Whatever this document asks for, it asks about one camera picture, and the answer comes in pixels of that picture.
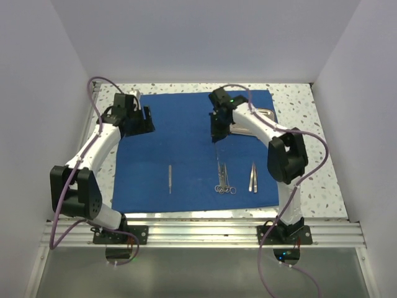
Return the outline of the steel forceps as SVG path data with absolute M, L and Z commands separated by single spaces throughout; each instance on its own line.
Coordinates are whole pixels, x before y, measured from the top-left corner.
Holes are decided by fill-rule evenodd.
M 236 188 L 230 185 L 229 178 L 228 178 L 228 171 L 226 164 L 221 164 L 221 182 L 220 182 L 220 192 L 222 194 L 229 193 L 229 194 L 236 194 Z

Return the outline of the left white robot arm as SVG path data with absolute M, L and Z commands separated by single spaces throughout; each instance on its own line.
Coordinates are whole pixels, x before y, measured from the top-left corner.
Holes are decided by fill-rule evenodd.
M 114 101 L 97 119 L 87 142 L 64 166 L 50 171 L 51 203 L 55 220 L 60 215 L 78 217 L 107 229 L 114 243 L 127 240 L 129 229 L 122 214 L 102 202 L 96 175 L 114 146 L 125 137 L 154 132 L 149 106 L 140 102 L 141 93 L 114 94 Z

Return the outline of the steel surgical scissors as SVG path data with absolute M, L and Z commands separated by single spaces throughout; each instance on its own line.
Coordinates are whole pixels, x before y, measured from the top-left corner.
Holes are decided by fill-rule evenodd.
M 215 191 L 223 194 L 226 190 L 226 171 L 225 165 L 218 162 L 218 184 L 214 187 Z

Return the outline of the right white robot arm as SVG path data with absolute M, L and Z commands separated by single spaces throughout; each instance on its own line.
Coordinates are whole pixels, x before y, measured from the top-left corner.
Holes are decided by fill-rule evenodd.
M 273 226 L 263 228 L 264 237 L 288 244 L 298 237 L 305 226 L 298 193 L 299 182 L 308 165 L 301 131 L 287 129 L 260 115 L 244 96 L 231 97 L 223 87 L 208 96 L 212 143 L 226 138 L 230 127 L 237 124 L 257 137 L 267 148 L 267 170 L 277 182 L 279 212 Z

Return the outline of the steel scalpel handle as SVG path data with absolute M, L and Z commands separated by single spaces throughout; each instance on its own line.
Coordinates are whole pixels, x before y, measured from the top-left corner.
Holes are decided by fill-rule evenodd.
M 220 162 L 220 157 L 219 157 L 218 147 L 217 147 L 216 143 L 214 143 L 213 145 L 214 145 L 214 148 L 215 148 L 216 161 L 217 161 L 217 163 L 219 163 Z
M 172 192 L 172 165 L 168 166 L 168 188 L 169 194 Z

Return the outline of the steel tweezers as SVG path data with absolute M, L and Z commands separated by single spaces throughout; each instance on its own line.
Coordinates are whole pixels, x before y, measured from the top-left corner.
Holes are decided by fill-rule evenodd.
M 254 170 L 255 170 L 255 165 L 254 165 L 254 163 L 252 163 L 250 179 L 249 179 L 249 187 L 248 187 L 249 192 L 252 192 L 252 187 L 253 187 L 253 182 L 254 182 Z
M 257 168 L 254 163 L 252 164 L 252 191 L 257 193 Z

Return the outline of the blue surgical cloth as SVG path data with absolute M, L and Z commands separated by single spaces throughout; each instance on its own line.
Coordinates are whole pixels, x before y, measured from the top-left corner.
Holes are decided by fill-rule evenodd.
M 112 207 L 126 213 L 192 212 L 277 206 L 277 183 L 267 170 L 267 148 L 256 137 L 229 135 L 216 143 L 236 194 L 219 194 L 211 140 L 213 107 L 207 93 L 144 95 L 154 132 L 123 138 L 116 154 Z M 249 192 L 252 163 L 257 193 Z M 168 166 L 172 165 L 172 192 Z

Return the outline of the steel instrument tray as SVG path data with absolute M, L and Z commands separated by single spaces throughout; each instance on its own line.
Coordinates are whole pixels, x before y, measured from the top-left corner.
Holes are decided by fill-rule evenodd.
M 232 134 L 247 136 L 264 136 L 269 134 L 270 128 L 251 114 L 248 108 L 237 109 L 233 112 L 233 123 L 230 125 Z M 270 109 L 255 109 L 261 118 L 265 118 L 270 124 L 276 124 L 275 114 Z

